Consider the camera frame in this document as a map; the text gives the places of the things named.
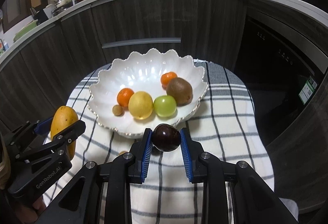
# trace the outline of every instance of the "white tablecloth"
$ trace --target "white tablecloth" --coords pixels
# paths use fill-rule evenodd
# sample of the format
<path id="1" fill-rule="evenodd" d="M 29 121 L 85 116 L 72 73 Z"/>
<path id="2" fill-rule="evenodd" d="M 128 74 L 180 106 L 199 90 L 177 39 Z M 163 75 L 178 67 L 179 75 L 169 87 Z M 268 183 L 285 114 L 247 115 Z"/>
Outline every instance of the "white tablecloth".
<path id="1" fill-rule="evenodd" d="M 237 163 L 245 160 L 273 189 L 272 165 L 257 133 L 254 106 L 245 85 L 236 75 L 217 64 L 196 62 L 196 65 L 205 67 L 209 90 L 195 115 L 177 128 L 189 128 L 191 138 L 222 161 Z M 121 151 L 129 151 L 134 142 L 100 127 L 96 116 L 87 108 L 91 99 L 89 86 L 98 81 L 99 70 L 109 68 L 110 64 L 85 77 L 69 97 L 67 105 L 73 107 L 86 123 L 86 131 L 76 142 L 72 168 L 45 193 L 46 204 L 85 163 L 111 162 Z M 227 194 L 229 217 L 233 222 L 230 192 Z M 202 196 L 202 184 L 188 182 L 180 147 L 172 152 L 152 155 L 145 183 L 131 184 L 133 223 L 200 223 Z"/>

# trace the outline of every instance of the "fruit bowl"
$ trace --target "fruit bowl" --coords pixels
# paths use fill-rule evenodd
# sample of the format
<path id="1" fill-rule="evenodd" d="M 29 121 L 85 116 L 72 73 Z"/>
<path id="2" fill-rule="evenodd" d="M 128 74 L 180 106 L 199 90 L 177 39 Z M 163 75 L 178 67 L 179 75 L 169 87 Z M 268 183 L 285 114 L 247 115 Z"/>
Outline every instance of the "fruit bowl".
<path id="1" fill-rule="evenodd" d="M 112 107 L 117 104 L 116 97 L 121 89 L 145 91 L 154 101 L 158 96 L 166 95 L 160 78 L 170 71 L 176 72 L 178 77 L 191 84 L 193 93 L 190 103 L 178 106 L 176 112 L 168 118 L 160 118 L 153 111 L 150 117 L 136 120 L 127 108 L 122 116 L 114 116 Z M 97 116 L 100 126 L 116 131 L 124 137 L 141 138 L 145 128 L 154 130 L 161 123 L 176 127 L 181 121 L 186 121 L 195 114 L 208 88 L 203 79 L 204 73 L 203 67 L 195 67 L 191 56 L 179 57 L 174 50 L 160 53 L 153 48 L 146 54 L 134 51 L 125 60 L 115 59 L 109 70 L 99 72 L 98 82 L 89 88 L 92 100 L 88 102 L 88 108 Z"/>

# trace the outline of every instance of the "kiwi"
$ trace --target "kiwi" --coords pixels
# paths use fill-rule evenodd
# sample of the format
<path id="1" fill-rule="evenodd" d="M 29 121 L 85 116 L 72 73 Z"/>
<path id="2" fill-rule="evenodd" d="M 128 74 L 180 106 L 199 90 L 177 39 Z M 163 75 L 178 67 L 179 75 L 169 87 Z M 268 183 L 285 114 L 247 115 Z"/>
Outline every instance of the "kiwi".
<path id="1" fill-rule="evenodd" d="M 166 93 L 173 96 L 177 105 L 184 105 L 192 98 L 192 87 L 182 78 L 173 78 L 166 87 Z"/>

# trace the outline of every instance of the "plaid tablecloth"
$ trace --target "plaid tablecloth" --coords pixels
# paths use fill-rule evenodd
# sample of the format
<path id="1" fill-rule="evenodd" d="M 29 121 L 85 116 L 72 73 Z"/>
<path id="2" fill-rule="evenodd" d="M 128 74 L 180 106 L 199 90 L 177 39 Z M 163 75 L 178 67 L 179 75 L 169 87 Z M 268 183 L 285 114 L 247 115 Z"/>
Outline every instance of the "plaid tablecloth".
<path id="1" fill-rule="evenodd" d="M 257 133 L 254 106 L 247 88 L 236 75 L 217 64 L 196 60 L 195 64 L 205 68 L 209 89 L 195 115 L 177 128 L 189 128 L 193 140 L 199 141 L 205 151 L 223 161 L 237 163 L 245 160 L 273 189 L 272 165 Z M 91 99 L 89 86 L 98 81 L 99 70 L 109 68 L 110 65 L 106 65 L 89 74 L 69 97 L 67 105 L 73 107 L 86 123 L 86 131 L 76 142 L 72 168 L 45 193 L 46 204 L 85 163 L 110 162 L 121 151 L 129 151 L 134 142 L 100 127 L 96 116 L 87 108 Z M 104 188 L 101 222 L 106 189 L 107 186 Z M 233 222 L 230 192 L 227 194 L 229 218 Z M 202 184 L 188 182 L 180 147 L 172 152 L 152 155 L 145 183 L 131 184 L 133 223 L 200 223 L 202 196 Z"/>

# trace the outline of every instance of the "metal screw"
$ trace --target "metal screw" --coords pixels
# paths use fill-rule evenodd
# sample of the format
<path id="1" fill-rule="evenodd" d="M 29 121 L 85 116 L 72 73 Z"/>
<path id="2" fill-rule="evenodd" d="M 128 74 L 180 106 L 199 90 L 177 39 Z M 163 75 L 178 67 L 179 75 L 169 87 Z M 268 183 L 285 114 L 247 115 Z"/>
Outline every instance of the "metal screw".
<path id="1" fill-rule="evenodd" d="M 95 165 L 96 165 L 96 163 L 93 162 L 93 161 L 89 161 L 88 163 L 85 164 L 85 166 L 86 166 L 87 168 L 93 168 Z"/>
<path id="2" fill-rule="evenodd" d="M 239 161 L 238 162 L 238 165 L 241 167 L 241 168 L 246 168 L 248 166 L 247 162 L 246 161 Z"/>
<path id="3" fill-rule="evenodd" d="M 202 152 L 200 156 L 204 159 L 209 159 L 211 157 L 211 154 L 208 152 Z"/>
<path id="4" fill-rule="evenodd" d="M 123 158 L 124 159 L 130 159 L 132 157 L 133 157 L 133 154 L 132 153 L 125 153 L 125 154 L 123 154 Z"/>

